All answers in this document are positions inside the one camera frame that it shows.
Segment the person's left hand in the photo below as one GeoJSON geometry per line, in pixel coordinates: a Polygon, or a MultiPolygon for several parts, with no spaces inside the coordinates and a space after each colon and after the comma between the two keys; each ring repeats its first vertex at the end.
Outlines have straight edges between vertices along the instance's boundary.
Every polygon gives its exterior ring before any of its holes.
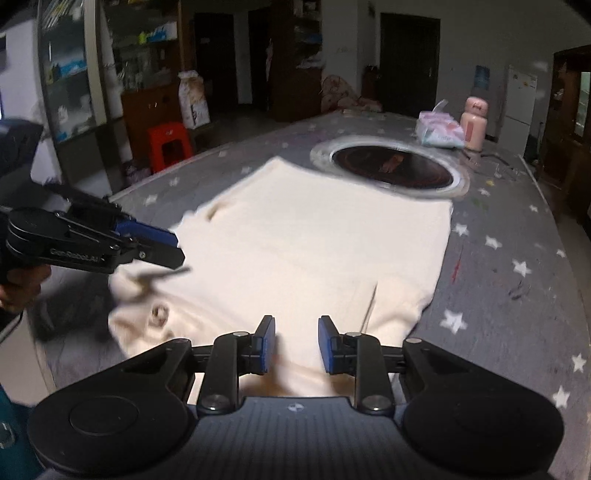
{"type": "Polygon", "coordinates": [[[11,313],[23,311],[39,295],[50,275],[48,265],[8,272],[1,281],[1,308],[11,313]]]}

